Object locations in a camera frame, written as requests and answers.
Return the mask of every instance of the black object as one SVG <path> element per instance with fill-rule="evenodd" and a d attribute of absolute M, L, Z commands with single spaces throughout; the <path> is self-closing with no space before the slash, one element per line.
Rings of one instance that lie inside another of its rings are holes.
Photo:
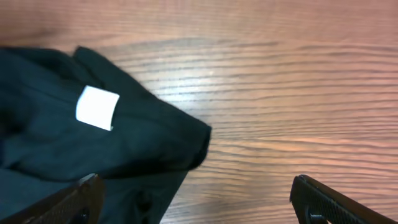
<path fill-rule="evenodd" d="M 112 131 L 76 120 L 86 85 L 120 95 Z M 206 157 L 208 125 L 93 50 L 0 48 L 0 87 L 0 220 L 95 173 L 99 224 L 159 223 Z"/>
<path fill-rule="evenodd" d="M 104 183 L 90 174 L 0 224 L 95 224 L 104 201 Z"/>
<path fill-rule="evenodd" d="M 290 202 L 300 224 L 397 223 L 307 175 L 294 178 Z"/>

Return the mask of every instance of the white paper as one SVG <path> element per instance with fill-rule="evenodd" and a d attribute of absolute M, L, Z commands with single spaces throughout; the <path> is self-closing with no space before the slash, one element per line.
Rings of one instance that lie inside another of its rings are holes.
<path fill-rule="evenodd" d="M 119 95 L 92 86 L 86 86 L 76 105 L 78 121 L 112 130 L 112 117 Z"/>

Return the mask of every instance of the black fabric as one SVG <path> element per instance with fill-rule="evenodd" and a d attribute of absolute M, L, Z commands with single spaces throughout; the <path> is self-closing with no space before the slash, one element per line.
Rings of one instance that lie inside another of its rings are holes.
<path fill-rule="evenodd" d="M 72 57 L 0 49 L 0 72 L 0 219 L 97 173 L 106 184 L 99 223 L 158 223 L 187 172 L 205 159 L 208 125 L 90 49 Z M 86 85 L 120 95 L 112 131 L 75 119 Z"/>

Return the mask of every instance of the wooden surface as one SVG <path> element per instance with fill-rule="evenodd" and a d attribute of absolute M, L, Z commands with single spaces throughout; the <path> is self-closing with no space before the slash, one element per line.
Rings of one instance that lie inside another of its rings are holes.
<path fill-rule="evenodd" d="M 0 0 L 0 44 L 92 47 L 213 126 L 164 223 L 297 223 L 298 174 L 398 220 L 397 6 Z"/>

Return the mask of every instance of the garment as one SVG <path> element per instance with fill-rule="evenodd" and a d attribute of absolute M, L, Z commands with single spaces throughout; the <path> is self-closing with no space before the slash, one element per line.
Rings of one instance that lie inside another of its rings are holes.
<path fill-rule="evenodd" d="M 0 185 L 0 219 L 96 173 L 106 185 L 99 223 L 158 223 L 187 172 L 205 159 L 208 125 L 90 49 L 70 57 L 4 48 L 0 71 L 0 113 L 7 118 L 0 119 L 0 178 L 12 180 Z M 111 131 L 76 120 L 87 85 L 120 95 Z M 18 196 L 25 186 L 30 194 Z"/>

